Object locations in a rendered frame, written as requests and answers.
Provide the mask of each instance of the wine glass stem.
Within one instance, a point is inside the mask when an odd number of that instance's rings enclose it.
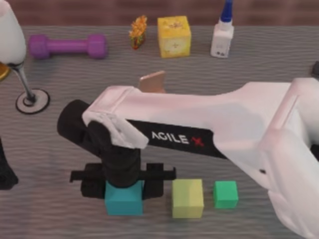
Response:
[[[26,99],[32,103],[35,102],[35,94],[32,92],[32,90],[30,89],[29,87],[29,84],[28,84],[28,80],[25,76],[25,72],[24,72],[24,66],[23,66],[23,63],[18,65],[18,66],[14,66],[14,67],[11,67],[11,69],[16,73],[16,75],[18,76],[24,90],[25,90],[25,93],[26,93]]]

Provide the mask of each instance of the blue bottle cap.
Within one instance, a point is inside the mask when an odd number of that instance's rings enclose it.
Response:
[[[232,8],[233,8],[233,0],[226,0],[223,12],[220,17],[220,20],[222,22],[231,22],[231,19],[233,16]]]

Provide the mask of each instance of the agile logo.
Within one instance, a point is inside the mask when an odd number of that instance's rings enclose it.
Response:
[[[204,147],[202,139],[199,137],[192,137],[191,140],[188,140],[187,137],[183,134],[173,134],[173,133],[164,133],[164,132],[154,132],[152,131],[152,139],[158,139],[163,141],[170,141],[174,143],[190,144],[194,142],[195,146]]]

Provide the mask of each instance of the dumbbell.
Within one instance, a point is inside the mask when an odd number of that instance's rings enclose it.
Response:
[[[87,53],[91,58],[107,56],[107,42],[102,34],[89,35],[86,40],[50,40],[46,35],[32,35],[28,42],[29,52],[36,59],[47,59],[51,54]]]

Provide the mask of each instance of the wine glass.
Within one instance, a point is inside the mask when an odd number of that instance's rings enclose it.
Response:
[[[23,67],[25,56],[26,43],[22,29],[10,4],[0,0],[0,62],[17,74],[24,88],[24,92],[16,100],[16,109],[31,115],[46,109],[50,96],[44,90],[30,89]]]

